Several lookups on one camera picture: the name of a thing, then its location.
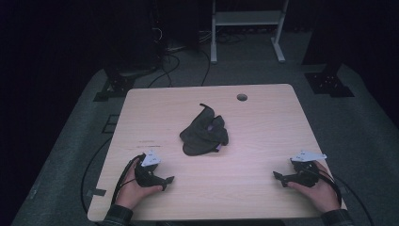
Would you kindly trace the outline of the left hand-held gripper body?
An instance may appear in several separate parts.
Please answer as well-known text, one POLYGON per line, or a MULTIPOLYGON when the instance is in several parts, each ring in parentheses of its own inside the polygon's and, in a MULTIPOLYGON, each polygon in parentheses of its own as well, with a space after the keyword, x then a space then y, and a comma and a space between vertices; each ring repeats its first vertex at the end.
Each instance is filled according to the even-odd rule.
POLYGON ((149 151, 138 156, 138 162, 135 166, 137 183, 142 187, 165 185, 165 179, 154 174, 154 171, 161 163, 161 159, 155 151, 149 151))

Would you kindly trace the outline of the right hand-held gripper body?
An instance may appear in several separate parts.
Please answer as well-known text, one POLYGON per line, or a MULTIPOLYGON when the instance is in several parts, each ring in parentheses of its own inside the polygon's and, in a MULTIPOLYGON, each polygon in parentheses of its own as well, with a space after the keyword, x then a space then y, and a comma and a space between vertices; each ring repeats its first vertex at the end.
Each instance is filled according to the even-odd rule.
POLYGON ((319 168, 314 161, 326 158, 327 156, 323 153, 301 150, 297 155, 291 158, 295 174, 285 175, 284 180, 288 183, 295 182, 306 187, 314 186, 319 180, 319 168))

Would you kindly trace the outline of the person's left hand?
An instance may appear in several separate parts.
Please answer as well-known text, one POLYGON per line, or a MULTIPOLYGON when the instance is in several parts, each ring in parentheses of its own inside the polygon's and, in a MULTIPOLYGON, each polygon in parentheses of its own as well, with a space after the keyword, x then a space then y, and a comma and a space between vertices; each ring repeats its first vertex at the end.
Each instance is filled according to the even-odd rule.
POLYGON ((162 186, 142 187, 137 183, 135 172, 137 162, 138 160, 136 159, 127 170, 115 200, 116 205, 123 206, 130 210, 134 210, 146 197, 163 190, 162 186))

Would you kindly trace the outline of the person's right hand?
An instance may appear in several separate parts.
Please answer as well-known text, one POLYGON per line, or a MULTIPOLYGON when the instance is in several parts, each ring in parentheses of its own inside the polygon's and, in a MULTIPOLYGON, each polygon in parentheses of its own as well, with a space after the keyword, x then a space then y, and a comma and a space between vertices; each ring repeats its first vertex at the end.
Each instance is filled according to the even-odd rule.
POLYGON ((335 190, 323 180, 312 187, 306 187, 295 182, 289 182, 287 186, 307 197, 321 213, 341 208, 335 190))

